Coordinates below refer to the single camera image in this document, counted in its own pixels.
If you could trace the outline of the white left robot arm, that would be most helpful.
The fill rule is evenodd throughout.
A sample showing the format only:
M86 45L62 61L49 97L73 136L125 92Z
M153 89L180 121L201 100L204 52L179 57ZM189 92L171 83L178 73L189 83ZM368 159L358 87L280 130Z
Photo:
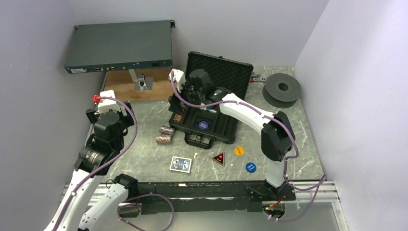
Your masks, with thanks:
M123 202L138 196L137 180L120 175L110 189L92 207L95 190L102 183L110 166L132 145L124 144L128 128L137 126L130 102L100 97L98 109L87 111L94 132L78 155L71 182L47 231L95 231L109 212Z

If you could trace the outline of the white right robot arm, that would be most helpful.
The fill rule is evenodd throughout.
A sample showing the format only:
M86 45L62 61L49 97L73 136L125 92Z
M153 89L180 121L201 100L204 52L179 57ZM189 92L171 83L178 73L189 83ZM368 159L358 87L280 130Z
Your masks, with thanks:
M204 111L216 110L218 114L233 117L255 130L261 140L261 150L268 159L266 174L266 196L276 200L283 195L283 184L287 183L287 153L294 150L294 158L299 150L295 143L294 131L284 112L273 113L262 110L239 98L222 87L207 87L212 84L208 74L200 69L197 77L185 78L185 73L172 69L168 75L173 89L171 106L178 109L182 103L188 108Z

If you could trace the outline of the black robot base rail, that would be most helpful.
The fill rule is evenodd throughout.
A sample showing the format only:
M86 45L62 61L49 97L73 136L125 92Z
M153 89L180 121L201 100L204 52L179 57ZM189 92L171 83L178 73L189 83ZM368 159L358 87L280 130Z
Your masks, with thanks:
M143 215L164 212L232 211L262 212L267 202L294 201L286 183L274 188L266 180L137 182L116 177L128 189L127 198Z

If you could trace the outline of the orange black chip stack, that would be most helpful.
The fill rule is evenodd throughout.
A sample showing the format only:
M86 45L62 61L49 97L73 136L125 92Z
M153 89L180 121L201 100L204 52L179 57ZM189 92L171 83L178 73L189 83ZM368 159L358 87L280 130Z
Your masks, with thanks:
M173 121L174 121L175 123L181 123L182 120L183 120L183 116L182 116L182 115L175 114L174 117L173 117Z

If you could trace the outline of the blue patterned card deck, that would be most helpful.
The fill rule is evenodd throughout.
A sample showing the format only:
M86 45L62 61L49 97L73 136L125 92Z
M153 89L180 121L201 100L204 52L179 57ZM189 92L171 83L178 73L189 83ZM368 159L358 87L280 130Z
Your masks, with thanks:
M173 156L169 167L170 171L190 173L191 172L192 159Z

